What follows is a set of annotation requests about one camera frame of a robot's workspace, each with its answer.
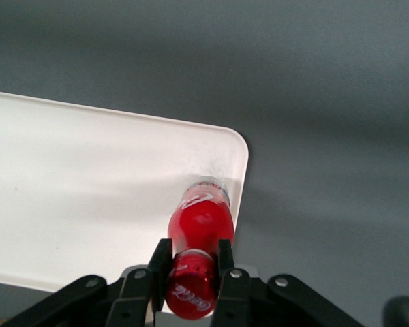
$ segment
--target gray background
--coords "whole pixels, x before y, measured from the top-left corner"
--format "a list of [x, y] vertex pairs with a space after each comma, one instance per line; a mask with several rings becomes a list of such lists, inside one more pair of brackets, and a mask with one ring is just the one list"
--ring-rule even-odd
[[0, 91], [231, 127], [237, 262], [366, 326], [409, 295], [409, 1], [0, 0]]

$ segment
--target red plastic bottle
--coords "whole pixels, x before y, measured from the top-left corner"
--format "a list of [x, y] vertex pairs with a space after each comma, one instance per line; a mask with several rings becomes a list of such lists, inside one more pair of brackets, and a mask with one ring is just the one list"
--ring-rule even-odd
[[166, 291], [172, 312], [193, 320], [213, 310], [218, 241], [225, 238], [233, 242], [233, 236], [226, 187], [214, 177], [201, 177], [183, 194], [168, 225], [168, 237], [176, 253]]

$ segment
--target white plastic tray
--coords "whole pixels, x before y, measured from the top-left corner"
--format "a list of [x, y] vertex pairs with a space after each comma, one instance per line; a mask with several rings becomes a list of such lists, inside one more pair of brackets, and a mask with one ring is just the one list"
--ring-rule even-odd
[[0, 93], [0, 283], [116, 281], [201, 175], [225, 182], [236, 223], [247, 159], [228, 128]]

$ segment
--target metal screw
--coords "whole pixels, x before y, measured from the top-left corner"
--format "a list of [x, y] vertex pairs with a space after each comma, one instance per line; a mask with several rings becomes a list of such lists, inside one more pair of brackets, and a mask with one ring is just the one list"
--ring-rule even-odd
[[238, 269], [233, 269], [230, 271], [230, 276], [232, 276], [233, 278], [239, 278], [243, 275], [243, 273], [238, 270]]
[[277, 286], [280, 287], [286, 287], [289, 284], [289, 282], [283, 277], [276, 278], [274, 282]]
[[145, 270], [138, 270], [137, 272], [135, 272], [134, 277], [135, 278], [143, 278], [145, 276]]
[[87, 283], [85, 284], [85, 287], [87, 287], [87, 288], [94, 287], [94, 286], [98, 285], [99, 282], [100, 282], [100, 280], [98, 278], [93, 278], [93, 279], [87, 281]]

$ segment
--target red bottle cap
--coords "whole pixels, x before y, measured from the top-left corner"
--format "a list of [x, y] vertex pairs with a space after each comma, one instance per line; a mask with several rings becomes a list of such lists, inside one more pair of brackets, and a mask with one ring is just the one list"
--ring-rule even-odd
[[183, 319], [200, 319], [215, 306], [216, 265], [211, 256], [198, 249], [178, 254], [168, 276], [166, 302]]

